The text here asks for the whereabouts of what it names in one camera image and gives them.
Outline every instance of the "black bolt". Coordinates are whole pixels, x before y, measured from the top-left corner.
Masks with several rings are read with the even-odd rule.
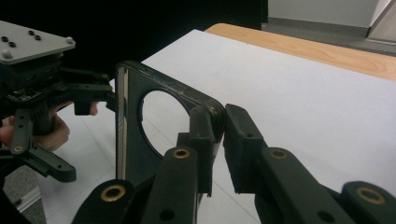
[[[8,42],[8,37],[2,36],[2,37],[1,37],[1,40],[2,40],[3,42]]]

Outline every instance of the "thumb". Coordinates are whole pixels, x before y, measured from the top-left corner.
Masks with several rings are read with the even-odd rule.
[[[0,142],[9,146],[12,140],[12,133],[14,132],[13,126],[5,126],[0,128]]]

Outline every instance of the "wooden table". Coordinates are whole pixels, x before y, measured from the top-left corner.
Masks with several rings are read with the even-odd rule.
[[[316,62],[335,65],[370,76],[396,81],[395,57],[362,50],[347,49],[224,23],[213,25],[206,32]]]

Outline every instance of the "gray floor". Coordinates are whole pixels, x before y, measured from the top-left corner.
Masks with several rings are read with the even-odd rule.
[[[361,28],[313,22],[269,20],[268,23],[262,26],[262,29],[266,32],[396,56],[396,46],[367,40],[367,30]],[[7,177],[4,190],[11,201],[14,202],[35,186],[36,177],[34,171],[28,167],[22,167]],[[41,201],[34,203],[22,214],[32,223],[46,223]]]

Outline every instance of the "floor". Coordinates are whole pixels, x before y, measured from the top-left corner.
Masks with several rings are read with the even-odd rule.
[[[267,32],[290,35],[347,48],[362,49],[396,56],[396,46],[367,41],[361,36],[334,35],[332,32],[319,32],[315,30],[304,31],[300,28],[296,29],[285,25],[271,24],[264,24],[262,29]],[[46,207],[43,208],[42,201],[40,200],[23,212],[23,214],[28,217],[32,223],[70,223],[70,220],[73,219],[73,214],[77,211],[79,204],[84,201],[94,187],[108,179],[114,178],[115,154],[114,151],[107,150],[107,148],[114,148],[115,146],[114,114],[111,111],[108,111],[104,104],[99,104],[99,107],[100,114],[97,117],[75,117],[73,115],[72,106],[67,107],[60,113],[66,123],[70,124],[69,126],[72,130],[70,135],[71,140],[60,148],[57,151],[57,154],[75,165],[78,170],[77,182],[68,184],[59,183],[51,177],[44,178],[40,175],[32,174],[32,172],[30,172],[26,167],[21,168],[21,171],[15,172],[15,174],[12,174],[7,179],[5,190],[12,200],[18,199],[21,197],[23,192],[28,192],[37,185],[37,182],[39,183],[38,185],[42,190],[42,200],[46,201]],[[158,120],[175,120],[175,118],[162,117]],[[158,120],[145,119],[145,131],[149,140],[153,145],[158,146],[158,148],[169,148],[174,146],[175,139],[161,132],[163,127],[169,127],[169,123],[159,124]],[[180,128],[182,129],[184,122],[185,121],[181,121],[173,127],[175,132],[183,131],[180,130]],[[72,157],[70,157],[70,153],[68,153],[68,151],[73,151]],[[222,161],[221,158],[224,158],[223,155],[219,155],[217,163],[215,163],[215,170],[217,170],[215,175],[223,175],[227,173],[227,170],[224,170],[221,166],[223,162],[225,162]],[[83,165],[86,165],[87,162],[92,165],[89,166],[89,169],[84,168],[82,170],[78,168],[79,166],[82,167]],[[250,212],[254,211],[254,204],[252,203],[253,198],[246,197],[245,201],[237,203],[234,197],[230,196],[233,194],[232,192],[221,188],[224,182],[229,186],[232,185],[231,180],[226,178],[214,180],[214,195],[224,195],[224,198],[227,199],[226,202],[218,202],[219,204],[215,204],[214,206],[222,207],[223,204],[227,203],[230,208],[235,211],[241,209],[244,210],[242,214],[235,212],[238,215],[224,217],[224,219],[229,220],[228,223],[260,223],[257,214]],[[58,195],[56,199],[50,197],[53,193]],[[207,212],[205,210],[205,206],[201,206],[201,208],[200,213]],[[205,218],[210,220],[210,217],[203,217],[203,219],[198,220],[199,223],[207,223],[204,220]]]

